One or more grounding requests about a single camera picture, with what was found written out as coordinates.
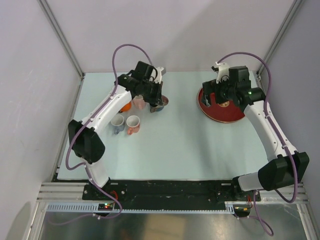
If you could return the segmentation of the orange mug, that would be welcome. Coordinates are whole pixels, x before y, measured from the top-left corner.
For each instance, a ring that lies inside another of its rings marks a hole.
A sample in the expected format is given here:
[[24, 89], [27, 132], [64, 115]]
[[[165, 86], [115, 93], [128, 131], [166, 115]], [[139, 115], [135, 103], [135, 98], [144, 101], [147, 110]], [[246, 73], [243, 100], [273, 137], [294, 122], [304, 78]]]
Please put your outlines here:
[[126, 105], [124, 105], [121, 109], [120, 109], [120, 113], [124, 113], [124, 112], [128, 112], [132, 107], [132, 103], [129, 102]]

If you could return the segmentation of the brown mug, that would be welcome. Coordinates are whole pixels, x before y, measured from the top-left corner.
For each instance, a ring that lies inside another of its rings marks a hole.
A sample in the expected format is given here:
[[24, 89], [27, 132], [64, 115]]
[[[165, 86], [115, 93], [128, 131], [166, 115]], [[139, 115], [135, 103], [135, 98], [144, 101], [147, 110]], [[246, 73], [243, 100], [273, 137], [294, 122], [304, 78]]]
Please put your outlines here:
[[165, 107], [166, 105], [169, 104], [169, 99], [165, 96], [165, 95], [162, 95], [161, 96], [161, 101], [160, 103], [157, 105], [158, 108], [162, 108], [162, 107]]

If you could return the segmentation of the grey mug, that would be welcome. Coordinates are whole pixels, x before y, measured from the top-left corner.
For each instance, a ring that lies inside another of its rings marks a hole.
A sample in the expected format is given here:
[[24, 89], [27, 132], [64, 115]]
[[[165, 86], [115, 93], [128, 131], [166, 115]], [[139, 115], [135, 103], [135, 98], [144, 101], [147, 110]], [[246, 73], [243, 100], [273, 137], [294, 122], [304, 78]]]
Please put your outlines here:
[[113, 133], [118, 135], [125, 129], [125, 118], [121, 114], [116, 114], [110, 121], [113, 127]]

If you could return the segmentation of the blue mug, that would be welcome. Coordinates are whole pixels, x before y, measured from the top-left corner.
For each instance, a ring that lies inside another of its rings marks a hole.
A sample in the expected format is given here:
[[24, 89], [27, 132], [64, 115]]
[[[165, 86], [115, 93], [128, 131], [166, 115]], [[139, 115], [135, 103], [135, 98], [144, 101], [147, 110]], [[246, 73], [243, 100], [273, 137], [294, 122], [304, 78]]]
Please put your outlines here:
[[156, 113], [156, 112], [160, 112], [164, 109], [164, 106], [161, 106], [161, 105], [157, 105], [157, 106], [153, 106], [153, 105], [150, 105], [150, 113]]

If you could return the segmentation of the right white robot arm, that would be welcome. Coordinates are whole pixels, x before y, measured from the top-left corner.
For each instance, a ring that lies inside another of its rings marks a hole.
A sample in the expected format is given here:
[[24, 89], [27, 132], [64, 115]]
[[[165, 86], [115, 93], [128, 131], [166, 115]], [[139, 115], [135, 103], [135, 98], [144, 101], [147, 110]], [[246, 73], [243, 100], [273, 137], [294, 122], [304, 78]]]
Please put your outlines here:
[[233, 178], [232, 197], [241, 201], [249, 195], [249, 191], [296, 187], [306, 172], [310, 158], [306, 152], [298, 152], [285, 136], [263, 90], [252, 87], [248, 68], [230, 67], [223, 62], [217, 63], [212, 70], [217, 76], [203, 82], [202, 104], [210, 107], [213, 104], [233, 103], [253, 125], [268, 160], [257, 172]]

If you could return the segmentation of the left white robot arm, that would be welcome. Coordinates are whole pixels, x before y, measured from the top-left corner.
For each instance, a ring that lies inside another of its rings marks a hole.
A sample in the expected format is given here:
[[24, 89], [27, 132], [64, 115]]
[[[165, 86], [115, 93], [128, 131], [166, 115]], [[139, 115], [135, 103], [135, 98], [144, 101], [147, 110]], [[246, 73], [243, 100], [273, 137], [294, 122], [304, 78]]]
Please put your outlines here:
[[111, 187], [106, 184], [110, 177], [102, 162], [106, 147], [101, 132], [136, 96], [142, 96], [149, 104], [161, 105], [164, 73], [164, 67], [139, 61], [135, 69], [116, 78], [112, 91], [88, 116], [81, 121], [73, 119], [69, 122], [67, 153], [74, 152], [80, 158], [89, 181], [96, 184], [93, 193], [99, 199], [107, 199], [111, 194]]

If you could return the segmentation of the pale pink cup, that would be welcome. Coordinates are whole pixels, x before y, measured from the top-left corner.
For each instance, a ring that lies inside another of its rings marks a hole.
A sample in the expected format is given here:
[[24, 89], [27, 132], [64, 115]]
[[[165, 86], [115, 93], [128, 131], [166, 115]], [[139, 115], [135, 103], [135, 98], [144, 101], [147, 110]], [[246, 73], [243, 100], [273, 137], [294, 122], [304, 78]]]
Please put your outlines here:
[[138, 95], [136, 96], [133, 100], [132, 100], [133, 105], [139, 109], [142, 110], [146, 107], [147, 103], [144, 101], [144, 98], [142, 95]]

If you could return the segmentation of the pink mug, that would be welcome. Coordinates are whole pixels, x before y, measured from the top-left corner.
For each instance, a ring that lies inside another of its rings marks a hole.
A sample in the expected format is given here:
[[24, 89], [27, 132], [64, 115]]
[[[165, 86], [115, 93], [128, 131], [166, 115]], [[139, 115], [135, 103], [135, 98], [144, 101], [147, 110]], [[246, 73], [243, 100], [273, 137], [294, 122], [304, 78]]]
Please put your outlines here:
[[140, 130], [140, 118], [137, 115], [131, 115], [127, 118], [126, 125], [128, 135], [136, 134]]

